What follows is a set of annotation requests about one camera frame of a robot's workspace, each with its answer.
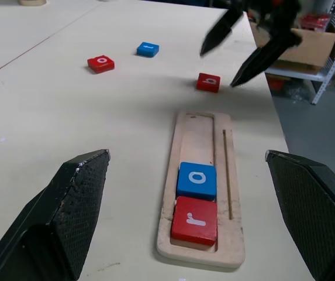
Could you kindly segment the red letter r block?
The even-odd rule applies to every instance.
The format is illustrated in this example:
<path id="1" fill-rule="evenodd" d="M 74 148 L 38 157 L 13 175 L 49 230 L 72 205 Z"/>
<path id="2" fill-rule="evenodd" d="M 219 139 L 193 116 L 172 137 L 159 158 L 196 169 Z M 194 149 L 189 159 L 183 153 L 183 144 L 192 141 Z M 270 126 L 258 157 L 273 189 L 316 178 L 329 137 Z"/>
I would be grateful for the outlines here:
<path id="1" fill-rule="evenodd" d="M 217 241 L 217 204 L 179 196 L 171 227 L 173 239 L 213 246 Z"/>

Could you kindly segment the blue letter o block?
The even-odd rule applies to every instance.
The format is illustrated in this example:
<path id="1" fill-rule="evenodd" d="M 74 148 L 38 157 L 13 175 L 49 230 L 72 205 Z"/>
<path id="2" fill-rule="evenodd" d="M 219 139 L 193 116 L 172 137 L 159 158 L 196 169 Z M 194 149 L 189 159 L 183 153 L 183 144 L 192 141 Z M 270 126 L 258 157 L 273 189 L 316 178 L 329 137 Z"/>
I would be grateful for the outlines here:
<path id="1" fill-rule="evenodd" d="M 179 196 L 215 201 L 216 168 L 212 165 L 181 162 L 177 179 L 177 197 Z"/>

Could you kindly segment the red package on shelf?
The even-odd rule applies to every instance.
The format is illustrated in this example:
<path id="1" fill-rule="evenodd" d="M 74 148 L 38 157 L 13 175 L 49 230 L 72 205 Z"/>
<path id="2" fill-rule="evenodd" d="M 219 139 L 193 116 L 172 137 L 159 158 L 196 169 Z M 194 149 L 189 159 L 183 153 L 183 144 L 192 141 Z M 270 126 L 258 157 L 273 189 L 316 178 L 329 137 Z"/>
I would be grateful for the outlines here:
<path id="1" fill-rule="evenodd" d="M 329 14 L 309 14 L 300 18 L 299 24 L 302 29 L 324 32 L 330 22 Z"/>

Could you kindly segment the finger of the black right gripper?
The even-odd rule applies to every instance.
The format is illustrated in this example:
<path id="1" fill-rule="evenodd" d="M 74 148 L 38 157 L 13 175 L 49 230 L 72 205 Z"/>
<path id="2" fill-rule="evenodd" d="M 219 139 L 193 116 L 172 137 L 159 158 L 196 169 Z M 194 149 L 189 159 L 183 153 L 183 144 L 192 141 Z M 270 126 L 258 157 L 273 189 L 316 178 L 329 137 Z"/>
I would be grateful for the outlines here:
<path id="1" fill-rule="evenodd" d="M 299 46 L 302 38 L 291 30 L 278 33 L 263 46 L 256 48 L 241 65 L 231 82 L 232 87 L 243 85 L 264 72 L 289 48 Z"/>
<path id="2" fill-rule="evenodd" d="M 230 7 L 205 36 L 199 55 L 205 56 L 217 48 L 232 32 L 232 27 L 242 16 L 243 11 L 241 8 Z"/>

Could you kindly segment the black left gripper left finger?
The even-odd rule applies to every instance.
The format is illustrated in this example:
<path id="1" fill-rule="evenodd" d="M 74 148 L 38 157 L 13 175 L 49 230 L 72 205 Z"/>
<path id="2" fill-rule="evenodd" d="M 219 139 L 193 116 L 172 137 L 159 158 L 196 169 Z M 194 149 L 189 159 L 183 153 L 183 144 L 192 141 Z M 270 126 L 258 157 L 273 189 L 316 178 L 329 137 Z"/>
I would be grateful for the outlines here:
<path id="1" fill-rule="evenodd" d="M 64 162 L 0 240 L 0 281 L 78 281 L 98 222 L 107 149 Z"/>

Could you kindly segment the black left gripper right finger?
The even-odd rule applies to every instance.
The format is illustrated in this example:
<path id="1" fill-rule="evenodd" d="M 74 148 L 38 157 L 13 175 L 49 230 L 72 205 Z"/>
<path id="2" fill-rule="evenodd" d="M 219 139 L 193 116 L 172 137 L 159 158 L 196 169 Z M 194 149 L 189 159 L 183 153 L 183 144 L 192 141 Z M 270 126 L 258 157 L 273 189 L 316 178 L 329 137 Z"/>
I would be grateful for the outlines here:
<path id="1" fill-rule="evenodd" d="M 315 281 L 335 281 L 335 174 L 308 158 L 268 150 L 284 223 Z"/>

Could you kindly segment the blue letter t block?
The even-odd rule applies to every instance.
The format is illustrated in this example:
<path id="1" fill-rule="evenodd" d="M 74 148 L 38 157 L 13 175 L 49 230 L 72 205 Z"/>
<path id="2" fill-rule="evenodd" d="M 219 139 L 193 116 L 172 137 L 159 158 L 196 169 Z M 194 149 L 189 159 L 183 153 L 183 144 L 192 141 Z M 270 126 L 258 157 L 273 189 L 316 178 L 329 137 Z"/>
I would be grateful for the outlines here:
<path id="1" fill-rule="evenodd" d="M 159 45 L 142 42 L 136 49 L 136 54 L 143 57 L 154 57 L 159 52 Z"/>

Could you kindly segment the wooden letter tray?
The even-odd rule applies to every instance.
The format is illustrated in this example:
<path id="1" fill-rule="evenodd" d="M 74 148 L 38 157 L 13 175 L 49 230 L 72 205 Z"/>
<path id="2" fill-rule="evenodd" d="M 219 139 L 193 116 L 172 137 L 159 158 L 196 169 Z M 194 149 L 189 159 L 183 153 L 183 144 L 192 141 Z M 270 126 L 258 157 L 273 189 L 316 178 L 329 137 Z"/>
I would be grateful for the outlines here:
<path id="1" fill-rule="evenodd" d="M 173 239 L 171 227 L 181 162 L 212 165 L 217 173 L 217 241 L 213 246 Z M 231 119 L 221 113 L 177 115 L 164 187 L 157 250 L 168 258 L 226 268 L 244 261 L 244 235 L 237 186 Z"/>

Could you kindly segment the red letter o block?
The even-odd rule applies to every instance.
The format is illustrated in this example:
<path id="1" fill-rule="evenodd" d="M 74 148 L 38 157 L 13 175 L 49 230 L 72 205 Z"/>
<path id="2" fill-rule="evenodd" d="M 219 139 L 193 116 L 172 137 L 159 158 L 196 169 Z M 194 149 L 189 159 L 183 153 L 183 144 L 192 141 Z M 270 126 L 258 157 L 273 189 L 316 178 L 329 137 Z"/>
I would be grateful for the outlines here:
<path id="1" fill-rule="evenodd" d="M 107 56 L 101 55 L 87 60 L 88 67 L 94 73 L 103 73 L 115 68 L 115 62 Z"/>

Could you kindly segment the brown cardboard box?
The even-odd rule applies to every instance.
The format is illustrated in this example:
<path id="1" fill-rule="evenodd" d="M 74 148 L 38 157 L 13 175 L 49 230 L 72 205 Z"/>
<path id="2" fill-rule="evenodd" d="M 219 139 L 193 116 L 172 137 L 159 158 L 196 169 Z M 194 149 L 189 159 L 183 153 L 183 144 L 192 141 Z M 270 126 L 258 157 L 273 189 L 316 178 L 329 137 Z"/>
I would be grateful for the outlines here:
<path id="1" fill-rule="evenodd" d="M 335 33 L 292 29 L 302 43 L 284 52 L 272 65 L 280 70 L 317 74 L 327 63 L 335 46 Z"/>

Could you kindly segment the white metal shelf rack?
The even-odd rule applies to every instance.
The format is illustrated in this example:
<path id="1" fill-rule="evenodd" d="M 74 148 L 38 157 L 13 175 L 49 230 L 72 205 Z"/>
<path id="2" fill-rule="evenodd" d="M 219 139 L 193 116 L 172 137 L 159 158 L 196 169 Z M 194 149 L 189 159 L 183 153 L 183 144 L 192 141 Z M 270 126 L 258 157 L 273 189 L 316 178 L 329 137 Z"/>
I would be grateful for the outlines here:
<path id="1" fill-rule="evenodd" d="M 328 28 L 335 31 L 335 0 L 329 10 L 329 15 L 332 16 L 332 19 L 330 20 Z M 265 72 L 270 75 L 297 78 L 306 81 L 313 91 L 311 103 L 317 104 L 327 86 L 334 80 L 335 44 L 327 62 L 321 68 L 280 61 L 274 66 L 269 67 Z"/>

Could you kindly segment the red letter b block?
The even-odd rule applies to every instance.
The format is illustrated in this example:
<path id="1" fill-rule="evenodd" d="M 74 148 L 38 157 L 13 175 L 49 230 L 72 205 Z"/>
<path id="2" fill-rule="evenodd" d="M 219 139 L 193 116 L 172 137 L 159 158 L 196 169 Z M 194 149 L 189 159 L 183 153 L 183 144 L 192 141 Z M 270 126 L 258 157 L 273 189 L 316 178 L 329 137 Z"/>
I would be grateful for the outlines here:
<path id="1" fill-rule="evenodd" d="M 220 87 L 220 77 L 206 73 L 199 73 L 196 89 L 200 91 L 208 91 L 218 93 Z"/>

